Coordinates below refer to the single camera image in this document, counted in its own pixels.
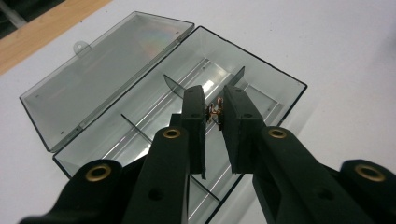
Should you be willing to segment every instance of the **transparent lid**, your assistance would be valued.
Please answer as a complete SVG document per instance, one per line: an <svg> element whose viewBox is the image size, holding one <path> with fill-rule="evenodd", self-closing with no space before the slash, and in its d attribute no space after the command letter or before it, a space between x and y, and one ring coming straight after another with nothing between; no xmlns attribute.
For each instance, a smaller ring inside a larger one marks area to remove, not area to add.
<svg viewBox="0 0 396 224"><path fill-rule="evenodd" d="M113 104L54 160L72 176L89 161L127 165L146 155L154 134L181 113L181 91L201 85L216 102L224 85L245 90L267 125L278 125L306 85L233 43L198 27ZM192 175L189 223L205 223L240 180L231 172L222 133L206 127L206 180Z"/></svg>
<svg viewBox="0 0 396 224"><path fill-rule="evenodd" d="M65 147L193 29L134 12L21 96L48 151Z"/></svg>

